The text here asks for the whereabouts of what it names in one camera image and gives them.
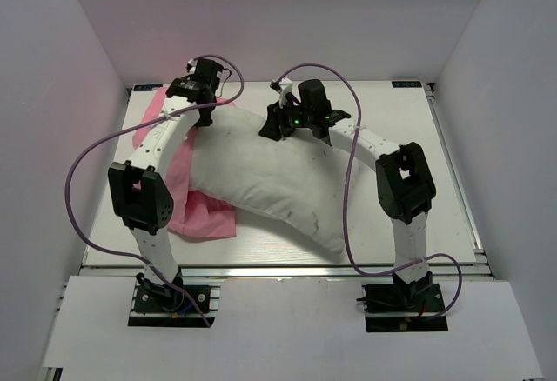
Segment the white pillow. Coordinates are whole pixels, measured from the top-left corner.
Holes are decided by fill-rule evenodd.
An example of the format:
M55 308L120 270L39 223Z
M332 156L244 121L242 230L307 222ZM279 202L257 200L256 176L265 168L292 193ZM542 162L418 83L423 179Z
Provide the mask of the white pillow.
M347 154L308 130L280 141L261 137L265 120L239 107L218 107L212 120L195 137L192 189L282 221L322 248L342 253Z

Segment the pink pillowcase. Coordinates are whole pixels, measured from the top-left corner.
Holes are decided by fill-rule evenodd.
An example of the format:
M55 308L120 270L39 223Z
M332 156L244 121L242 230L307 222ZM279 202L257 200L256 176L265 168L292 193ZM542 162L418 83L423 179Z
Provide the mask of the pink pillowcase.
M235 208L226 201L191 187L192 156L197 136L198 132L195 129L188 132L175 152L166 175L166 185L174 200L168 228L183 237L235 237Z

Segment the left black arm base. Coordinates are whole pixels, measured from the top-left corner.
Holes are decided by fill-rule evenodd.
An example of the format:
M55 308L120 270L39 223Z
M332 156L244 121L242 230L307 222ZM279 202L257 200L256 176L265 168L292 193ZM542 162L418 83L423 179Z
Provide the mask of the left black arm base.
M218 310L220 287L195 283L183 285L177 276L173 283L185 290L195 304L183 293L166 284L156 284L136 275L136 283L128 317L129 327L204 328L212 326Z

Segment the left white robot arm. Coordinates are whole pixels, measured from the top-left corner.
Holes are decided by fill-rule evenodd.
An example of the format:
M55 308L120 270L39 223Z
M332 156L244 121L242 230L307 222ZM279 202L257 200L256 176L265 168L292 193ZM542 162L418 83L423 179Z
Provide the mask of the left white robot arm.
M200 58L186 76L174 79L158 114L164 121L147 130L124 163L114 162L108 170L114 212L135 238L140 255L148 260L139 281L157 286L154 300L167 311L183 303L184 289L174 283L179 266L167 230L174 200L164 178L190 129L211 124L212 108L195 107L217 101L223 70L222 64Z

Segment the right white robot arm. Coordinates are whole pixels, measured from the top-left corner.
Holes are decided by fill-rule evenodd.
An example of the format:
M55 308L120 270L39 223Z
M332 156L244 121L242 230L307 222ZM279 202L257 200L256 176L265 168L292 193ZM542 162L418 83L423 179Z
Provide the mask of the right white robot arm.
M393 301L403 310L415 309L433 283L426 261L426 221L436 187L422 147L415 142L396 144L365 130L360 119L332 107L317 79L294 85L285 78L270 87L278 101L268 105L260 136L279 141L308 129L374 172L379 205L393 226Z

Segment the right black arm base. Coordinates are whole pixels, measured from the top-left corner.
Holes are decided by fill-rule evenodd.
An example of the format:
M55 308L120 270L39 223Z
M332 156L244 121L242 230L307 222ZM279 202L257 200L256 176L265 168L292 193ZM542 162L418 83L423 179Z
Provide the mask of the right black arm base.
M363 308L368 333L446 332L445 309L438 284L420 293L408 304L394 284L365 284L356 304Z

